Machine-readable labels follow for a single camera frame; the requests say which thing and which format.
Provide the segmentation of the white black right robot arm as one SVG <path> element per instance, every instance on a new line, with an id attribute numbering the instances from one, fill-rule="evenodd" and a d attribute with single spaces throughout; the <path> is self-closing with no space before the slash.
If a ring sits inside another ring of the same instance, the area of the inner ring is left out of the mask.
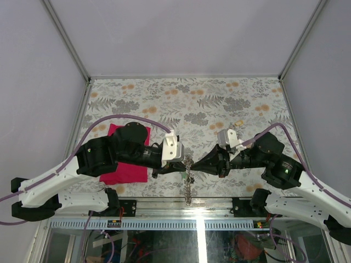
<path id="1" fill-rule="evenodd" d="M 295 193 L 306 202 L 289 201 L 260 188 L 250 202 L 254 215 L 269 213 L 296 218 L 350 245 L 350 198 L 318 180 L 305 165 L 285 155 L 284 148 L 270 132 L 254 142 L 243 142 L 233 130 L 223 130 L 213 150 L 192 164 L 191 170 L 224 178 L 234 169 L 264 168 L 261 178 L 270 186 Z"/>

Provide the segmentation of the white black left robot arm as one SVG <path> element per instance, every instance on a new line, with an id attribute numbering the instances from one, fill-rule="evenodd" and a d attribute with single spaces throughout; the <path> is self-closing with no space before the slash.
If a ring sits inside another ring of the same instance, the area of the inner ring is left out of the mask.
<path id="1" fill-rule="evenodd" d="M 154 146 L 145 144 L 147 138 L 145 126 L 130 122 L 112 135 L 89 140 L 72 157 L 36 178 L 14 178 L 12 193 L 19 192 L 19 200 L 12 204 L 12 217 L 36 222 L 58 214 L 120 216 L 122 209 L 115 190 L 74 193 L 68 188 L 113 173 L 121 163 L 150 168 L 154 178 L 186 170 L 184 145 L 174 131 Z"/>

